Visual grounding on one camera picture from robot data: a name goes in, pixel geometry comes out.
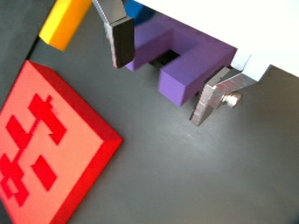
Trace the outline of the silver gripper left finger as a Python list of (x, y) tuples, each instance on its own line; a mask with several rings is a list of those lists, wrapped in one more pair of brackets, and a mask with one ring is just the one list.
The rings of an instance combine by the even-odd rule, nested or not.
[(127, 15), (122, 0), (93, 0), (102, 17), (115, 68), (135, 57), (135, 20)]

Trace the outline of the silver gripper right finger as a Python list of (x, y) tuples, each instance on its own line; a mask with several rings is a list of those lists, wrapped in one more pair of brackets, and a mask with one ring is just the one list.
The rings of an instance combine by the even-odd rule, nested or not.
[(221, 105), (235, 108), (242, 99), (239, 90), (257, 81), (239, 70), (223, 67), (209, 79), (201, 92), (201, 98), (191, 113), (191, 123), (201, 126)]

